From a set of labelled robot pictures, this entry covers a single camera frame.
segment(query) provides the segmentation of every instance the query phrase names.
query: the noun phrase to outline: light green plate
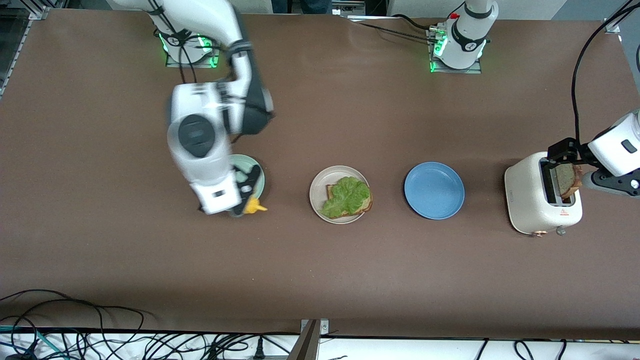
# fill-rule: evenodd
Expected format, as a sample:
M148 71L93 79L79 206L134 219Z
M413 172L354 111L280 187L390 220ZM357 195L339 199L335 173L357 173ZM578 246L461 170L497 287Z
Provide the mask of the light green plate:
M260 164L258 164L258 161L255 161L254 158L252 158L251 156L242 155L242 154L231 155L231 163L237 166L240 170L244 172L251 171L251 168L254 165L258 165L260 167ZM246 175L236 172L236 181L241 182L245 180L246 180ZM262 195L263 190L264 190L264 170L262 170L260 177L258 177L258 182L255 183L255 186L253 187L253 196L255 196L256 199L259 199L260 195Z

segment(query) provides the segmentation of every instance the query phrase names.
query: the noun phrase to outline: white floor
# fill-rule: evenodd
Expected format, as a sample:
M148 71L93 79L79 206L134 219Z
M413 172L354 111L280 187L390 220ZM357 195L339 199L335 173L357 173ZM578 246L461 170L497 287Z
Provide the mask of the white floor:
M145 358L145 347L151 349L147 351L147 359L155 349L157 352L152 356L159 359L168 354L171 349L162 346L159 342L146 337L154 336L160 338L162 334L139 334L136 335L132 342L124 345L117 354L122 360L142 360ZM66 334L70 348L75 347L76 335ZM60 334L48 334L46 338L59 349L65 346L61 340ZM109 340L126 341L131 337L130 334L107 334ZM182 335L170 343L176 346L188 339L189 335ZM181 350L201 348L211 344L215 335L208 334L204 337L187 342ZM291 349L297 339L297 336L268 336L269 339L277 342L286 349ZM96 343L103 340L101 334L92 334L91 342ZM20 347L29 347L33 341L33 334L16 334L14 337L15 345ZM0 359L14 354L11 347L2 346L1 343L11 343L10 335L7 333L0 334ZM246 341L248 348L243 351L225 352L224 359L251 359L255 353L257 337ZM438 360L474 360L478 350L482 345L482 340L378 340L378 339L321 339L319 346L318 360L335 360L336 358L346 356L346 360L373 360L373 359L438 359ZM558 341L526 341L534 359L537 360L556 360L561 349L562 343ZM46 345L43 341L38 342L35 354L41 359L46 355L55 353L54 350ZM111 348L116 349L120 344L111 343ZM102 353L102 360L107 360L111 353L105 346L105 343L99 343L95 348ZM284 356L286 353L271 343L264 342L264 353L267 356ZM524 348L521 347L521 353L527 359ZM199 360L203 351L194 351L183 354L184 360ZM77 352L72 352L72 356L79 357ZM87 353L87 360L98 360L99 357L91 350ZM179 354L173 354L167 357L167 360L182 360ZM513 350L513 341L493 340L487 344L482 360L519 360ZM622 343L588 343L588 342L569 342L562 360L638 360L640 359L640 345L622 344ZM111 356L108 360L118 360L115 356Z

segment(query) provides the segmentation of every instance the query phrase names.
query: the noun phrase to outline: lettuce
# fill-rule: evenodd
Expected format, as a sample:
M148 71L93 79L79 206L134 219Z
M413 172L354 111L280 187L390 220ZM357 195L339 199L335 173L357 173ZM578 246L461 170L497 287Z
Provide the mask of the lettuce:
M362 207L364 200L371 196L369 187L355 177L343 177L331 188L333 197L328 199L320 214L335 218L341 216L345 211L353 215Z

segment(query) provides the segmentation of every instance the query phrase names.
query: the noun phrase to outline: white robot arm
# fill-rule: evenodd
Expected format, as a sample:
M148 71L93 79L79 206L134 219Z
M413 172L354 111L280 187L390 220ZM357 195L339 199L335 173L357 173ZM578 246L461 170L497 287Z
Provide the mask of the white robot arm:
M189 181L206 214L230 210L241 216L260 176L236 183L229 134L260 132L273 117L269 92L262 87L251 43L236 9L226 0L115 0L144 10L179 63L193 63L211 49L204 36L221 44L233 71L212 83L178 85L173 90L167 141L176 165Z
M433 55L452 69L467 69L482 55L486 36L498 17L493 0L467 0L458 17L449 17L436 26L439 44Z
M548 149L551 164L589 164L598 168L582 177L588 188L619 195L640 195L639 110L624 115L591 142L567 138Z
M631 111L598 134L587 147L599 169L584 174L588 188L637 197L640 194L639 110Z

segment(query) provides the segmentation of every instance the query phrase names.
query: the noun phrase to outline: toast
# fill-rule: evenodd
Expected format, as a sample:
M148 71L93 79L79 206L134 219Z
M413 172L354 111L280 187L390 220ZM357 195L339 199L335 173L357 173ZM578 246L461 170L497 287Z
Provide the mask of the toast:
M560 164L556 166L556 177L560 197L568 199L582 186L582 169L574 164Z
M333 188L333 185L327 185L326 186L326 197L327 199L332 199L333 198L333 193L331 191L331 189ZM360 209L358 209L358 211L356 211L353 214L349 214L347 211L342 212L342 214L339 217L332 217L332 219L335 218L342 218L342 217L352 217L355 215L360 215L362 213L366 213L367 211L371 210L371 207L373 206L373 195L369 195L368 198L366 198L364 200L364 202L362 203L362 206L360 206Z

